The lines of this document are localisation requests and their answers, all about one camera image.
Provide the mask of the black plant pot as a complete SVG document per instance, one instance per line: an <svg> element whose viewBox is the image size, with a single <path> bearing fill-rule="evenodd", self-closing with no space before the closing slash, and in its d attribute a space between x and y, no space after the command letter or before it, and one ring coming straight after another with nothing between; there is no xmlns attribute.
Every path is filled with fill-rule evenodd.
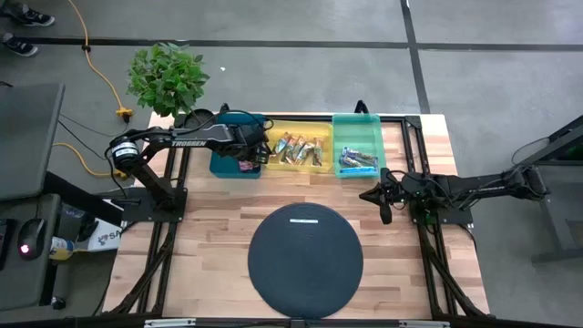
<svg viewBox="0 0 583 328"><path fill-rule="evenodd" d="M184 117L181 126L188 129L208 128L215 123L216 117L210 110L197 108Z"/></svg>

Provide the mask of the yellow plastic bin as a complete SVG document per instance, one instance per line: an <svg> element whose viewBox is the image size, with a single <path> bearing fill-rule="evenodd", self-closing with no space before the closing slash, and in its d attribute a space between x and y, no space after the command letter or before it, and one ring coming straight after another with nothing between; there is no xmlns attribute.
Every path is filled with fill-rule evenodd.
<svg viewBox="0 0 583 328"><path fill-rule="evenodd" d="M307 158L305 157L304 154L305 148L302 149L302 154L297 165L287 164L283 162L281 159L284 152L280 155L275 155L273 153L273 147L276 141L285 132L289 132L290 134L297 138L300 137L306 138L306 143L312 141L314 138L323 138L322 166L314 167L312 165L312 156L309 155ZM293 170L309 173L329 173L330 171L332 171L333 138L331 124L304 121L274 120L272 127L267 131L267 136L269 138L268 145L272 151L269 162L265 165L267 169Z"/></svg>

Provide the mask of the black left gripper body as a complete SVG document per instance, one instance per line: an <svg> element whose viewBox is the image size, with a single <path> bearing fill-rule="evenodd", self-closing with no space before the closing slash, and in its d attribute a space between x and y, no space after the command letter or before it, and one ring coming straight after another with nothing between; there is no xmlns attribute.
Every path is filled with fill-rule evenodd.
<svg viewBox="0 0 583 328"><path fill-rule="evenodd" d="M259 145L268 136L262 126L239 125L235 128L240 140L238 158L252 158L259 153Z"/></svg>

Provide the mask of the black computer mouse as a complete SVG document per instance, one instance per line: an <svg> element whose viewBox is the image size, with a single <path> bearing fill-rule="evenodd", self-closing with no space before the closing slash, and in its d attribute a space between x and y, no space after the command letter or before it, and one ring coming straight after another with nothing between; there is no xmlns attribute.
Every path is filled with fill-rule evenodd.
<svg viewBox="0 0 583 328"><path fill-rule="evenodd" d="M17 237L19 255L26 261L32 261L40 256L44 249L46 221L34 218L25 222Z"/></svg>

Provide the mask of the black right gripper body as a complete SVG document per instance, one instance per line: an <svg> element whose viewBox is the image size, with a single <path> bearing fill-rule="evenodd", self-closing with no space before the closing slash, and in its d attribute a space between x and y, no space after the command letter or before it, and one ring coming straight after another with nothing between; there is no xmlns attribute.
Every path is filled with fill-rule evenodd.
<svg viewBox="0 0 583 328"><path fill-rule="evenodd" d="M405 194L401 181L388 168L380 171L380 215L382 223L388 225L393 222L392 208L397 204L397 209L405 206Z"/></svg>

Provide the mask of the black flat device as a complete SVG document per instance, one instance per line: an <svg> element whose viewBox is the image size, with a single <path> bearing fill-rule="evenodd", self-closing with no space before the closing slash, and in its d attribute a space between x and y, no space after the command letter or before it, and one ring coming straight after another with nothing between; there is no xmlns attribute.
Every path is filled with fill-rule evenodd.
<svg viewBox="0 0 583 328"><path fill-rule="evenodd" d="M4 269L10 240L14 234L14 219L0 219L0 271Z"/></svg>

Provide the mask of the person's feet in sneakers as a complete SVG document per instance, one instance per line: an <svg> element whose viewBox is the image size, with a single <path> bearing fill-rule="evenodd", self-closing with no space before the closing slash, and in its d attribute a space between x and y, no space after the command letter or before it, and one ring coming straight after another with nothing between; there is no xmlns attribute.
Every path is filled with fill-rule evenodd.
<svg viewBox="0 0 583 328"><path fill-rule="evenodd" d="M18 26L48 27L55 23L52 15L44 14L17 0L0 0L0 18L8 18ZM22 37L0 29L0 44L10 52L23 57L38 53L38 47Z"/></svg>

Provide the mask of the black aluminium table frame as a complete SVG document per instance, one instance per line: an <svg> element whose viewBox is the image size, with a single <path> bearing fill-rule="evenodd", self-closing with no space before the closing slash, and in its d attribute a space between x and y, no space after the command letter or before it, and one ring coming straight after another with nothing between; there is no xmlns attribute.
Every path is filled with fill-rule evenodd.
<svg viewBox="0 0 583 328"><path fill-rule="evenodd" d="M424 135L430 171L456 175L445 117L420 115L404 120L411 150L405 150L402 124L383 122L386 166L421 171L415 132ZM383 225L379 208L358 195L375 179L337 179L332 174L262 169L259 179L218 179L210 173L210 151L193 149L185 182L189 196L178 224L170 259L166 317L281 318L253 288L247 258L261 221L294 202L319 203L344 216L363 246L363 277L354 297L328 319L428 319L430 305L417 228L407 209L395 210ZM104 311L120 305L145 269L153 224L140 222L121 237L105 296ZM450 272L474 305L489 313L476 250L468 233L442 226Z"/></svg>

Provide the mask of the green plastic bin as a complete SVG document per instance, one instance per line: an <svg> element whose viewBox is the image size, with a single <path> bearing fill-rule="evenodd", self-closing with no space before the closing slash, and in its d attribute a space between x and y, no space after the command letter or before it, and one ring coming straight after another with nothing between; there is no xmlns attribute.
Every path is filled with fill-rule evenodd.
<svg viewBox="0 0 583 328"><path fill-rule="evenodd" d="M338 179L377 179L386 167L381 120L374 114L335 114L332 116L333 165ZM339 163L343 148L361 151L378 158L377 173L341 174Z"/></svg>

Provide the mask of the yellow white bottle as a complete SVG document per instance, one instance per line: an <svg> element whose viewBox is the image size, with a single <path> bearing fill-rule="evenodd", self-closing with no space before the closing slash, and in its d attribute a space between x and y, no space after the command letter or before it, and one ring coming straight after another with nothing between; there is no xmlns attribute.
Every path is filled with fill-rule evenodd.
<svg viewBox="0 0 583 328"><path fill-rule="evenodd" d="M49 258L54 261L66 261L75 252L75 243L59 237L53 237Z"/></svg>

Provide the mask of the white printed box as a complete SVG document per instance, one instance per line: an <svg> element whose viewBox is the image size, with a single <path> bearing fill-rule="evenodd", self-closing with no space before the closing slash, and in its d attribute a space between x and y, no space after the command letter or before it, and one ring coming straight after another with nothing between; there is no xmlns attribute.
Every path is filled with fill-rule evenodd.
<svg viewBox="0 0 583 328"><path fill-rule="evenodd" d="M101 219L96 219L96 223L97 227L87 240L86 250L89 252L117 250L123 228Z"/></svg>

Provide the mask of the green leafy plant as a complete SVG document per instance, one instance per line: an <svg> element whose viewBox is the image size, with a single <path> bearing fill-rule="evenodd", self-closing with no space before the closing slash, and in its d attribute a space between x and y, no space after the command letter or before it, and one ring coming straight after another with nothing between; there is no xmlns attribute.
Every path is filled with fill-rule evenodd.
<svg viewBox="0 0 583 328"><path fill-rule="evenodd" d="M127 93L161 117L189 113L210 80L203 66L203 55L189 53L188 46L157 43L140 49L130 61Z"/></svg>

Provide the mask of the gray desk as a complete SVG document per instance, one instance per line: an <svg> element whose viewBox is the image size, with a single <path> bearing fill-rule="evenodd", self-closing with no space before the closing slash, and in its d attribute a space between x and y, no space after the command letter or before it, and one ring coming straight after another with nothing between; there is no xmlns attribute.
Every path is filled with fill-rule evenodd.
<svg viewBox="0 0 583 328"><path fill-rule="evenodd" d="M0 219L13 221L0 270L0 312L50 301L48 253L60 197L43 192L65 87L61 84L0 87ZM19 254L18 234L32 219L44 222L38 256Z"/></svg>

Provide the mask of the blue plastic bin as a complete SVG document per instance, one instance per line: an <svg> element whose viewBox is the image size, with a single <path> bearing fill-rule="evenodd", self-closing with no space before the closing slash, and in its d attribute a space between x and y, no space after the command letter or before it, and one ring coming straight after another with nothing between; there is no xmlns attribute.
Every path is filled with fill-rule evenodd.
<svg viewBox="0 0 583 328"><path fill-rule="evenodd" d="M242 113L229 113L217 117L219 124L242 124L256 126L257 123L250 115ZM220 179L258 179L261 176L261 167L242 171L239 162L231 157L221 157L216 153L211 154L210 172Z"/></svg>

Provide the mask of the dark metal stand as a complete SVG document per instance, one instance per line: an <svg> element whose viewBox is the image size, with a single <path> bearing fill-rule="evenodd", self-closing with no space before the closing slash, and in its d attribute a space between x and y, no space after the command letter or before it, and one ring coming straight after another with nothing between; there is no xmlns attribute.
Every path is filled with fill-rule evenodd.
<svg viewBox="0 0 583 328"><path fill-rule="evenodd" d="M583 115L541 140L546 145L532 154L511 157L514 165L533 165L549 190L539 205L553 248L532 262L583 259L583 236L571 231L583 229Z"/></svg>

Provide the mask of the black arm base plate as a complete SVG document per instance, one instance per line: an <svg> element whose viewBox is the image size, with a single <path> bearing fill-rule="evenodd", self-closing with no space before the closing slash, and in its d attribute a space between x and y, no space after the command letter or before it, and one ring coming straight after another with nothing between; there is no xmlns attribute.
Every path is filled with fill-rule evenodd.
<svg viewBox="0 0 583 328"><path fill-rule="evenodd" d="M473 223L470 210L457 210L450 206L424 200L412 200L409 203L409 211L412 220L417 224L467 225Z"/></svg>
<svg viewBox="0 0 583 328"><path fill-rule="evenodd" d="M131 188L128 199L122 199L124 213L122 220L146 222L179 222L185 214L187 189L173 190L174 201L169 205L158 204L145 188Z"/></svg>

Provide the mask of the round dark woven mat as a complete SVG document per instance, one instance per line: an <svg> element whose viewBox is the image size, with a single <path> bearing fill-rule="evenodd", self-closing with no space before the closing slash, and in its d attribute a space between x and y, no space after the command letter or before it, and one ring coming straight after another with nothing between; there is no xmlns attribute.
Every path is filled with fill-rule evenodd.
<svg viewBox="0 0 583 328"><path fill-rule="evenodd" d="M261 222L249 252L251 283L275 311L321 319L340 311L363 276L363 250L340 213L310 202L283 206Z"/></svg>

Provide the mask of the silver metal bracket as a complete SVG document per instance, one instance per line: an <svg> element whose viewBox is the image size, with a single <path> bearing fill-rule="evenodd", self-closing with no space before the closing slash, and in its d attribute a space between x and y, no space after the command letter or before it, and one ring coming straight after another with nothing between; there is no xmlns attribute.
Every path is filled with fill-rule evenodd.
<svg viewBox="0 0 583 328"><path fill-rule="evenodd" d="M399 328L451 328L449 322L426 321L426 320L401 320Z"/></svg>
<svg viewBox="0 0 583 328"><path fill-rule="evenodd" d="M151 319L144 322L143 328L189 328L196 325L195 318Z"/></svg>

